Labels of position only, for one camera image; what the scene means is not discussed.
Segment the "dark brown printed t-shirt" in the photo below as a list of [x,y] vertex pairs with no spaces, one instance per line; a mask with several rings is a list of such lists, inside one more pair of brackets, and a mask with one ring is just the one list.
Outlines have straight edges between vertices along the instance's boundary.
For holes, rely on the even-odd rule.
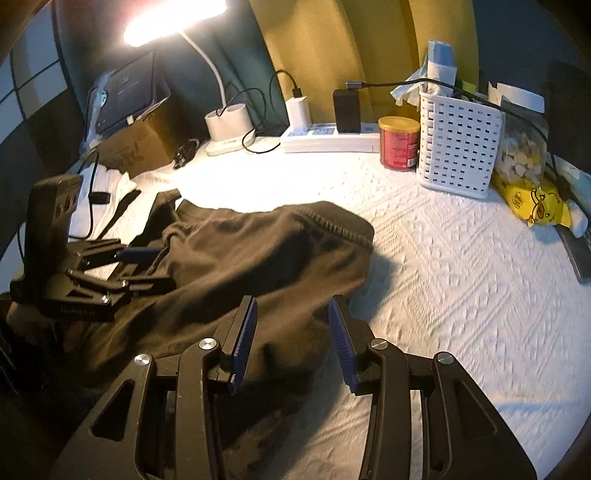
[[74,390],[63,419],[72,433],[137,353],[178,354],[256,297],[259,323],[245,385],[218,404],[223,461],[232,477],[266,462],[310,394],[331,338],[329,300],[366,282],[374,228],[329,202],[238,213],[159,194],[139,246],[159,255],[148,275],[175,289],[139,297],[107,323],[78,322],[67,331],[66,365]]

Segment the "brown cardboard box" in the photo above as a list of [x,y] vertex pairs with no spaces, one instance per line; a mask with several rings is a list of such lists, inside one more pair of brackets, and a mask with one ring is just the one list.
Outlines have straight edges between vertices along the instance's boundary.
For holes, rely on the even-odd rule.
[[142,119],[100,143],[99,163],[134,178],[169,164],[189,136],[182,110],[170,97]]

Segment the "white textured bed cover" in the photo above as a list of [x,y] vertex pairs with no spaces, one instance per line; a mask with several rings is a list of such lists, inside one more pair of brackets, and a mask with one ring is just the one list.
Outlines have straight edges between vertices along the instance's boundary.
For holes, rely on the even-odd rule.
[[527,227],[496,193],[422,187],[374,154],[198,155],[137,176],[139,197],[113,228],[129,240],[160,191],[204,208],[270,211],[325,200],[372,223],[370,277],[356,317],[401,349],[453,353],[513,430],[542,479],[586,479],[590,289],[558,233]]

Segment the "dark tablet in sleeve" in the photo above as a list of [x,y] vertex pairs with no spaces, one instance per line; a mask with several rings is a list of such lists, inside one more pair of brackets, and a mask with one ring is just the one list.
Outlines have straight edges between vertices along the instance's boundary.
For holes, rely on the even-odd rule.
[[102,74],[87,94],[84,141],[109,138],[125,128],[129,118],[131,122],[143,119],[169,96],[154,50]]

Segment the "white power strip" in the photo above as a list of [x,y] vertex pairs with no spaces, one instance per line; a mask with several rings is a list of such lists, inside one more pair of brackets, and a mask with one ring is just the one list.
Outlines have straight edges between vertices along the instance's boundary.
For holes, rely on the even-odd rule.
[[335,123],[313,124],[307,132],[290,127],[280,136],[280,146],[287,153],[377,153],[380,129],[376,123],[362,123],[360,133],[339,133]]

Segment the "white usb charger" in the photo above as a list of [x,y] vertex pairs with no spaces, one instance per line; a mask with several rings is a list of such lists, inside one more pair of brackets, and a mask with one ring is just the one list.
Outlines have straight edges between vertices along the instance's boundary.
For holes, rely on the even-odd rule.
[[287,119],[294,134],[305,134],[311,128],[311,111],[308,97],[291,97],[286,101]]

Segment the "yellow snack bag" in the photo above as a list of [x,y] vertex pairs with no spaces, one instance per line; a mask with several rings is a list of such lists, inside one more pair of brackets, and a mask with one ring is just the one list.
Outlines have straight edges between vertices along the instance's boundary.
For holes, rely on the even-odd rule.
[[567,203],[560,196],[556,186],[547,178],[543,178],[538,186],[521,186],[509,183],[498,173],[494,173],[492,183],[513,213],[529,227],[548,224],[572,226],[572,216]]

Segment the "black power adapter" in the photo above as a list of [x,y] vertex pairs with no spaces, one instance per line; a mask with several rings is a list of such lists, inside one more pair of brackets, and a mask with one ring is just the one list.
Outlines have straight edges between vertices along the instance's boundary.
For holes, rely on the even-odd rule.
[[337,89],[332,92],[335,125],[339,133],[360,133],[361,109],[359,93],[353,89]]

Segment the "white perforated plastic basket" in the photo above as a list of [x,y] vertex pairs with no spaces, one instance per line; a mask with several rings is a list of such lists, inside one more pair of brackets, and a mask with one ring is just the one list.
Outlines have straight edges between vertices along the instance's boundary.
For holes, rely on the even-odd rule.
[[496,108],[421,94],[417,179],[425,188],[483,200],[488,196],[504,127]]

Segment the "red candle tin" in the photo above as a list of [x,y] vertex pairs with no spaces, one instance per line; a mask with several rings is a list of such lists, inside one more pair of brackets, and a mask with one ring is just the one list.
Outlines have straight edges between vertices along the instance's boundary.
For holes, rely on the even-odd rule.
[[419,158],[420,123],[407,117],[384,116],[378,125],[382,165],[395,171],[413,169]]

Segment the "clear jar with white lid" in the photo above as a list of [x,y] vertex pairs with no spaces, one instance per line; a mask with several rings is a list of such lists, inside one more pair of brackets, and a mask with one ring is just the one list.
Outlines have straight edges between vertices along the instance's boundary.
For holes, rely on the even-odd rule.
[[504,83],[489,84],[488,97],[505,109],[496,173],[509,184],[538,186],[543,178],[549,134],[544,98]]

